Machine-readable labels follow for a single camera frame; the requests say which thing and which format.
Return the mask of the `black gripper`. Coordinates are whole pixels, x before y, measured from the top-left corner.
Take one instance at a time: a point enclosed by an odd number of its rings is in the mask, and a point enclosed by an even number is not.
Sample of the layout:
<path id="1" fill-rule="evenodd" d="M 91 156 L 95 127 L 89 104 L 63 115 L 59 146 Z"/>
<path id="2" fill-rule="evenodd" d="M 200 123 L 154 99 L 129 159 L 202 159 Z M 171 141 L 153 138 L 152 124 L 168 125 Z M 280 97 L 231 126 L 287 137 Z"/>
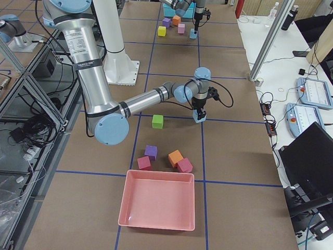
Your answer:
<path id="1" fill-rule="evenodd" d="M 193 97 L 191 99 L 191 104 L 193 106 L 193 109 L 196 110 L 197 119 L 205 119 L 207 115 L 207 112 L 204 110 L 204 106 L 206 104 L 206 98 L 198 99 Z"/>
<path id="2" fill-rule="evenodd" d="M 195 29 L 194 29 L 194 34 L 197 34 L 199 32 L 199 25 L 200 21 L 202 20 L 203 13 L 194 13 L 194 21 L 195 21 Z"/>

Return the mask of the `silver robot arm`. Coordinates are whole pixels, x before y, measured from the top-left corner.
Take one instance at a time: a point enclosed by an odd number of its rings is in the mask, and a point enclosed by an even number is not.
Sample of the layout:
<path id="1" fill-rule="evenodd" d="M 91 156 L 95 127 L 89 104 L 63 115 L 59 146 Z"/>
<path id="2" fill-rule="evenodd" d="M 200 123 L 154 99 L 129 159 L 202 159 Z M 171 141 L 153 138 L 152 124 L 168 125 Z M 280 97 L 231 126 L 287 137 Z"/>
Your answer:
<path id="1" fill-rule="evenodd" d="M 109 84 L 133 85 L 139 70 L 139 62 L 125 52 L 114 1 L 43 1 L 43 7 L 45 24 L 65 37 L 88 103 L 88 128 L 99 142 L 121 143 L 129 132 L 128 117 L 170 98 L 191 101 L 194 119 L 205 120 L 211 79 L 205 67 L 197 68 L 186 83 L 167 82 L 123 102 L 113 100 Z"/>
<path id="2" fill-rule="evenodd" d="M 192 3 L 195 3 L 194 13 L 192 17 L 192 21 L 194 24 L 194 34 L 198 34 L 198 30 L 201 26 L 205 25 L 206 22 L 210 19 L 211 12 L 209 9 L 206 8 L 206 1 L 205 0 L 161 0 L 160 2 L 168 5 L 172 9 L 175 10 L 175 14 L 183 17 L 191 6 Z"/>

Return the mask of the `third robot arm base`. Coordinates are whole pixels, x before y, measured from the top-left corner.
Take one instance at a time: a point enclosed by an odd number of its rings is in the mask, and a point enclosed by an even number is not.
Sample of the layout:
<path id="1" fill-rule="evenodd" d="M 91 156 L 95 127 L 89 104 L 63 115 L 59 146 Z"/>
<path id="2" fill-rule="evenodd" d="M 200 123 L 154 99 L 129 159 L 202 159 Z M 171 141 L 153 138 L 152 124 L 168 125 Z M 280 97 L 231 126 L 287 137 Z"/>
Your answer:
<path id="1" fill-rule="evenodd" d="M 13 52 L 31 53 L 36 47 L 19 18 L 14 14 L 1 16 L 1 40 Z"/>

